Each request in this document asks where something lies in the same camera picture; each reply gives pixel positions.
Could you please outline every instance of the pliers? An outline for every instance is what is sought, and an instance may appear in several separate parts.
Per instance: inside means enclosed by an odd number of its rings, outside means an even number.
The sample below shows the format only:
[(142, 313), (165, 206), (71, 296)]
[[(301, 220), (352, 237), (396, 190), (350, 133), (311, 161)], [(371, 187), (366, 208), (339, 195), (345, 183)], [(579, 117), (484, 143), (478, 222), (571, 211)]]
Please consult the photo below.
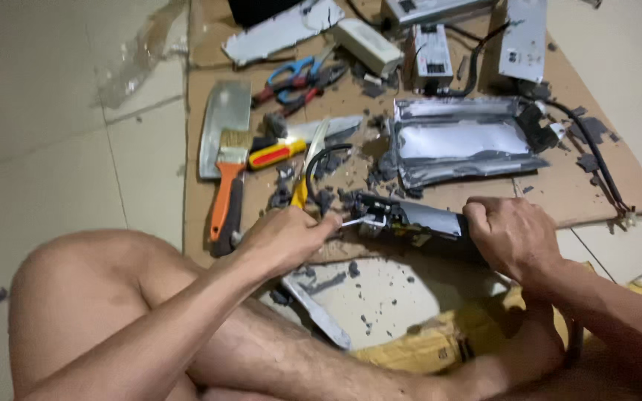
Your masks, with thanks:
[(335, 64), (322, 68), (316, 75), (303, 75), (293, 77), (278, 84), (267, 85), (264, 89), (252, 97), (252, 108), (268, 101), (285, 90), (296, 90), (300, 88), (311, 87), (308, 93), (304, 96), (299, 96), (296, 100), (291, 101), (279, 111), (279, 114), (288, 117), (294, 114), (297, 110), (309, 103), (316, 95), (323, 95), (324, 90), (329, 85), (338, 81), (339, 78), (346, 72), (348, 66), (343, 63)]

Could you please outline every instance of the orange brush handle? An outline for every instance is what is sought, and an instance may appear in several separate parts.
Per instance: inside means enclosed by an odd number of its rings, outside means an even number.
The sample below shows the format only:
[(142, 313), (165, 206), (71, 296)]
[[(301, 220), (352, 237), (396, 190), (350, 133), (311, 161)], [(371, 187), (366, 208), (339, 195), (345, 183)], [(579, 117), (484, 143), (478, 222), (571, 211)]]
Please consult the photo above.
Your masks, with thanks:
[(220, 191), (215, 199), (215, 207), (212, 209), (212, 227), (210, 227), (210, 239), (217, 241), (220, 232), (227, 220), (227, 212), (230, 208), (230, 194), (232, 193), (232, 181), (244, 170), (244, 163), (221, 163), (217, 162), (217, 168), (222, 173)]

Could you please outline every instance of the hand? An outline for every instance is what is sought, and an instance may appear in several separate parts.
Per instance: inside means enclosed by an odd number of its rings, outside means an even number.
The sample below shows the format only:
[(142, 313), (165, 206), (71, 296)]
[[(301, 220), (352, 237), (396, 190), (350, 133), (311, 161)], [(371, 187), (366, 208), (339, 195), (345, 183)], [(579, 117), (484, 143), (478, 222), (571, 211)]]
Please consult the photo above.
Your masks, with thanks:
[(469, 221), (469, 236), (490, 267), (521, 284), (536, 270), (564, 260), (554, 219), (526, 199), (471, 197), (462, 213)]
[(250, 257), (267, 278), (279, 276), (308, 260), (342, 222), (341, 216), (332, 212), (318, 223), (296, 206), (274, 209), (245, 233), (233, 255)]

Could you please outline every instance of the scissors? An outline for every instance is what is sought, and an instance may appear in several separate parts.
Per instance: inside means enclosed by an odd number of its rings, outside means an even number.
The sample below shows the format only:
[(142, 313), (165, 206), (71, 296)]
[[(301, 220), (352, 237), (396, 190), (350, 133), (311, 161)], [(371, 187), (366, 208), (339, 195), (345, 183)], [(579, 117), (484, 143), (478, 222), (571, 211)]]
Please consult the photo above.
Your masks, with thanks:
[[(308, 75), (309, 76), (315, 76), (319, 73), (319, 69), (321, 69), (321, 66), (323, 66), (324, 61), (326, 58), (331, 54), (331, 52), (334, 50), (336, 47), (336, 44), (330, 44), (323, 48), (321, 50), (321, 53), (318, 53), (316, 56), (308, 56), (304, 59), (298, 60), (298, 61), (291, 61), (290, 63), (286, 63), (283, 66), (277, 68), (272, 72), (272, 74), (269, 76), (267, 79), (267, 85), (272, 86), (274, 78), (276, 78), (279, 74), (285, 73), (285, 72), (291, 72), (291, 76), (286, 78), (286, 79), (294, 79), (299, 77), (303, 71), (310, 66), (310, 69), (308, 70)], [(281, 104), (287, 105), (291, 104), (298, 99), (289, 99), (289, 90), (284, 90), (281, 91), (277, 95), (277, 99)]]

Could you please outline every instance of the white adapter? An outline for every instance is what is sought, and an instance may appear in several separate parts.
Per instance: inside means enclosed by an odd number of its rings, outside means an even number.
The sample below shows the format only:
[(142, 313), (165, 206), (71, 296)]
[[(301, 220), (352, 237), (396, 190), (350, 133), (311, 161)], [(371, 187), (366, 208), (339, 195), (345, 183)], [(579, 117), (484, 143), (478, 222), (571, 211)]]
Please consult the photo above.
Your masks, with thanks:
[(403, 61), (403, 53), (363, 21), (342, 19), (331, 32), (336, 43), (381, 78), (387, 78)]

